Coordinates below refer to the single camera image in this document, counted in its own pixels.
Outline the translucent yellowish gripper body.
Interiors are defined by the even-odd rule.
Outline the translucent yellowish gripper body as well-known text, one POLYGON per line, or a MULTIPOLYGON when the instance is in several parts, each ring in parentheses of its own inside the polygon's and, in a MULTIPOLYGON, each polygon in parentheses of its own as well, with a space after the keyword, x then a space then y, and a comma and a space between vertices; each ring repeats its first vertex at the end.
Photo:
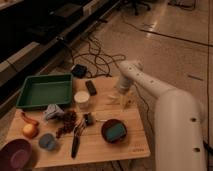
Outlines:
POLYGON ((125 94, 118 94, 118 102, 122 110, 127 109, 134 103, 134 95, 132 91, 128 91, 125 94))

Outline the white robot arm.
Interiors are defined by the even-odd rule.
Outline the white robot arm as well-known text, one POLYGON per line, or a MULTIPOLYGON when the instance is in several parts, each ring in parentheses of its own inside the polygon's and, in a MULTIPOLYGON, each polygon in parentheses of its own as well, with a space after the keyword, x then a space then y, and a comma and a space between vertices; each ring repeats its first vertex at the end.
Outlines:
POLYGON ((137 83, 157 98, 155 105, 156 171, 207 171, 202 135, 202 104, 189 92, 142 71, 139 61, 119 64, 118 92, 137 83))

